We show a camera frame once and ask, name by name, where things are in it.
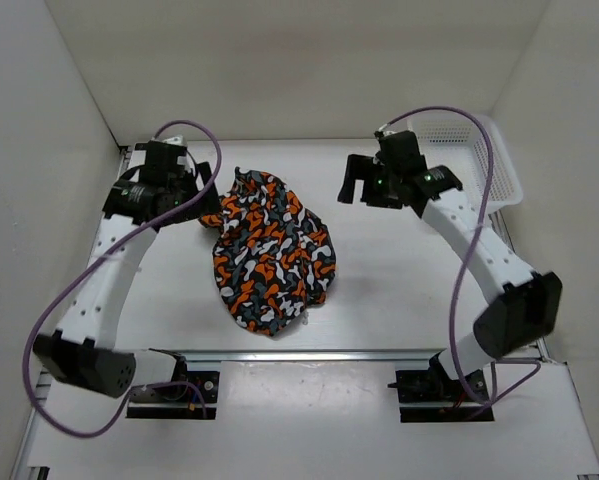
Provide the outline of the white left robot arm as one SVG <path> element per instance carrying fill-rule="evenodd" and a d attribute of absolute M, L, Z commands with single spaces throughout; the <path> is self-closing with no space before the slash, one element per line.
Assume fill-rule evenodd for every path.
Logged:
<path fill-rule="evenodd" d="M 116 346 L 130 288 L 163 228 L 196 221 L 216 231 L 219 297 L 240 328 L 267 337 L 326 301 L 337 257 L 327 225 L 278 176 L 236 168 L 230 189 L 219 193 L 214 169 L 194 163 L 184 145 L 152 140 L 144 151 L 144 162 L 122 174 L 105 201 L 99 242 L 71 306 L 27 350 L 61 383 L 110 398 L 153 384 L 177 400 L 189 386 L 180 354 Z"/>

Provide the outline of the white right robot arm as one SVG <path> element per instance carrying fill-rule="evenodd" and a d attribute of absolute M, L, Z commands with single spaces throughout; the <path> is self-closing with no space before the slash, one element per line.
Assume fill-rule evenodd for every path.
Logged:
<path fill-rule="evenodd" d="M 428 387 L 439 399 L 459 393 L 468 375 L 553 332 L 562 282 L 539 273 L 508 248 L 480 218 L 460 180 L 446 166 L 430 168 L 411 131 L 377 132 L 373 161 L 380 195 L 411 208 L 461 259 L 486 307 L 462 338 L 449 331 L 449 346 L 431 361 Z"/>

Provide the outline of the orange camouflage shorts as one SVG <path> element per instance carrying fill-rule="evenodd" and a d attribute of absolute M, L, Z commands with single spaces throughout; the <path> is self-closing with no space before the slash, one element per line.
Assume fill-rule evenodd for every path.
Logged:
<path fill-rule="evenodd" d="M 214 280 L 240 328 L 272 338 L 325 303 L 337 271 L 329 229 L 282 179 L 236 168 L 220 205 L 199 223 L 218 232 Z"/>

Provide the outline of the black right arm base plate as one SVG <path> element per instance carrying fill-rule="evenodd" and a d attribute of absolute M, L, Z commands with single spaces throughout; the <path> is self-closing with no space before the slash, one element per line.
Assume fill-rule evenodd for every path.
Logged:
<path fill-rule="evenodd" d="M 387 385 L 397 392 L 401 423 L 493 422 L 491 407 L 473 402 L 459 381 L 444 383 L 431 370 L 397 370 Z"/>

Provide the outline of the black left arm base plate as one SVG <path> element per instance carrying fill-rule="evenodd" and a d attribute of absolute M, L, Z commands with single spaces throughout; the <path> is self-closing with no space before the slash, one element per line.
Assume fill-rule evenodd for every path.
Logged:
<path fill-rule="evenodd" d="M 177 385 L 135 390 L 126 407 L 128 419 L 214 420 L 217 414 L 220 372 L 181 364 Z"/>

